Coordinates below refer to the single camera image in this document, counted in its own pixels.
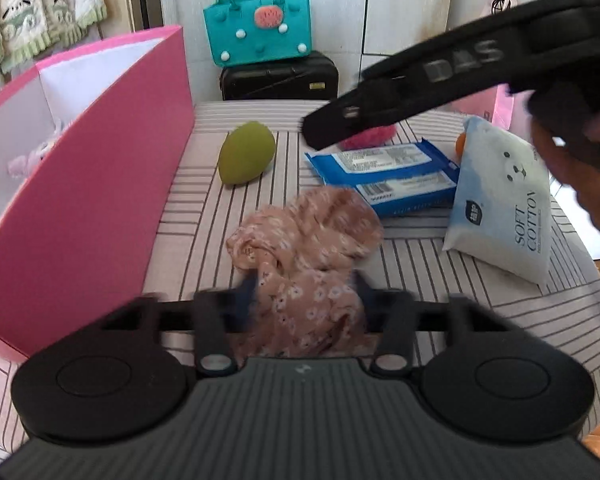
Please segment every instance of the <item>black case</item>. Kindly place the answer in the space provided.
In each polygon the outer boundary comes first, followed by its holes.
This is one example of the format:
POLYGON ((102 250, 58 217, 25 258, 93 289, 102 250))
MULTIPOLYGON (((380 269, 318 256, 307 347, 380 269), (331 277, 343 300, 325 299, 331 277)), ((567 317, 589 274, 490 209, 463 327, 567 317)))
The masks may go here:
POLYGON ((225 68, 220 75, 225 101, 237 99, 321 99, 338 96, 338 69, 313 51, 306 57, 225 68))

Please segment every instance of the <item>green makeup sponge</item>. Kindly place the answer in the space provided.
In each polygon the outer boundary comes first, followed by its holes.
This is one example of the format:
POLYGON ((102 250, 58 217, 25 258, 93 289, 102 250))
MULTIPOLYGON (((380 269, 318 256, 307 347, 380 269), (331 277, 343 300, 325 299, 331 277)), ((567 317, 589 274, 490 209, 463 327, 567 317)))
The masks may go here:
POLYGON ((220 148, 220 179, 229 185, 253 180, 267 169, 275 153, 276 139, 264 124, 244 123, 227 136, 220 148))

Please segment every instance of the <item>pink floral fabric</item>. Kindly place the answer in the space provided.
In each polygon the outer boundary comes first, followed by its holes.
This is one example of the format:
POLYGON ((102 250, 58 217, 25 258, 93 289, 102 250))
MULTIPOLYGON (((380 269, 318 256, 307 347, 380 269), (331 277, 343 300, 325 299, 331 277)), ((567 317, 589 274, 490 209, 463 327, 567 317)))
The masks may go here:
POLYGON ((367 354, 372 339, 349 279, 381 239, 378 216, 347 188, 320 187, 249 216, 226 241, 234 266, 258 269, 259 279, 237 358, 367 354))

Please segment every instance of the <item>pink gift bag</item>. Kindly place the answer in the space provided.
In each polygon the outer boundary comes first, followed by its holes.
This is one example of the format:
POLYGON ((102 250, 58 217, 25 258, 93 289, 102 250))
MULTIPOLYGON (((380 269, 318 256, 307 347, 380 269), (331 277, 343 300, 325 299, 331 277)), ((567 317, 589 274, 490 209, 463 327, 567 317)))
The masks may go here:
MULTIPOLYGON (((494 0, 489 0, 484 6, 480 17, 489 16, 494 0)), ((515 7, 517 0, 502 0, 502 9, 515 7)), ((508 85, 498 85, 477 94, 472 94, 451 103, 453 110, 469 115, 477 115, 495 126, 508 130, 511 126, 514 97, 509 95, 508 85)))
POLYGON ((0 356, 20 362, 142 293, 194 124, 181 27, 91 43, 0 92, 0 356), (7 165, 66 129, 27 180, 7 165))

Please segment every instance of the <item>gray ribbed surface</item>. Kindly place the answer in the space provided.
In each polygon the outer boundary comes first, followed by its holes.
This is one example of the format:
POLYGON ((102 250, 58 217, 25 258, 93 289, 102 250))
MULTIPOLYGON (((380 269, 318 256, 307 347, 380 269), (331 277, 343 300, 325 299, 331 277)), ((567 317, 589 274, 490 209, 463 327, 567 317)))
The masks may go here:
POLYGON ((406 384, 375 380, 355 360, 253 358, 232 378, 201 382, 176 418, 145 436, 102 449, 35 440, 0 474, 13 480, 595 480, 600 462, 566 438, 511 449, 474 442, 430 418, 406 384))

